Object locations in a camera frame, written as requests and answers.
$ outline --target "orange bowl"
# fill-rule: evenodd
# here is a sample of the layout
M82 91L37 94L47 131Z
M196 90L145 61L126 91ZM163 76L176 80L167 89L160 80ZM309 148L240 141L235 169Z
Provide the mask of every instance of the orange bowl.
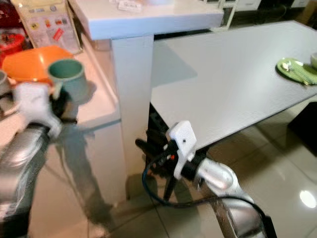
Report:
M73 58L73 55L58 46L41 47L5 57L2 69L17 83L42 82L52 85L47 68L54 61L64 58Z

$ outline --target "green mug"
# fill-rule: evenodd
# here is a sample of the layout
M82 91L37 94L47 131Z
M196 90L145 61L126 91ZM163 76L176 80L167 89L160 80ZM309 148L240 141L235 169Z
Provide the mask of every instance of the green mug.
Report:
M59 97L62 87L69 93L75 102L87 98L88 84L84 72L84 66L75 59L61 59L53 62L48 67L49 78L54 82L55 91L53 97Z

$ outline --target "mug handle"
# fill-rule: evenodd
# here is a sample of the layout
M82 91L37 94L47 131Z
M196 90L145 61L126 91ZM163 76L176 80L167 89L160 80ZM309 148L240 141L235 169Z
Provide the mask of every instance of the mug handle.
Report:
M53 99L56 100L57 98L59 98L62 86L63 86L62 82L58 82L54 85Z

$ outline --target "gray tabletop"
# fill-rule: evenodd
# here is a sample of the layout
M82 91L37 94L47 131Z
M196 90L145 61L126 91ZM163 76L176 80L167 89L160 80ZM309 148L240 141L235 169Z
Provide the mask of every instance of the gray tabletop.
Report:
M151 103L168 126L189 120L199 149L316 95L275 71L314 52L317 32L296 22L156 41Z

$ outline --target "green plate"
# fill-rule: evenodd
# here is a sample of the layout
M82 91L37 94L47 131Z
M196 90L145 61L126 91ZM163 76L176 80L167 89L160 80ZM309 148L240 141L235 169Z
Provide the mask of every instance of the green plate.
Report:
M291 61L293 71L286 71L282 67L283 63L288 63L289 61ZM276 68L283 76L293 81L303 83L303 79L305 79L312 85L317 84L317 70L312 68L310 64L299 62L294 58L283 58L277 62Z

